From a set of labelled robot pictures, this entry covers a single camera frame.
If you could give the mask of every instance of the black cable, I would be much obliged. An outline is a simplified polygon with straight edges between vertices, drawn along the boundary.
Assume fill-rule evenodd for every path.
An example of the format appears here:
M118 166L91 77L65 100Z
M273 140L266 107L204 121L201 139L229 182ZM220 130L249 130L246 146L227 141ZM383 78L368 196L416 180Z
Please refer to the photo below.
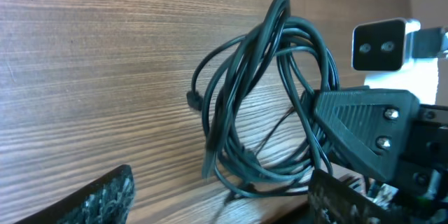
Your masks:
M207 62L233 45L238 48L229 56L211 78L201 97L196 81ZM206 136L206 151L202 167L203 177L211 173L235 194L242 197L269 197L301 195L306 193L306 183L300 180L312 168L321 168L321 160L328 172L333 173L327 154L331 143L326 139L314 119L313 101L316 94L305 80L294 60L293 52L307 52L314 56L321 71L321 92L340 88L336 64L329 49L313 24L301 17L291 16L289 0L273 0L265 20L248 34L228 41L208 54L196 68L187 94L188 104L202 112L202 127ZM252 91L271 61L276 58L283 86L292 108L280 119L274 129L260 142L256 150L246 149L239 141L235 118L243 99ZM213 119L209 121L211 96L225 73L225 82L216 98ZM299 98L293 75L304 87ZM262 167L257 154L263 149L276 128L292 113L299 115L306 139L283 162ZM242 187L231 184L218 170L216 160L230 173L242 179ZM288 182L275 190L260 192L247 185L253 182Z

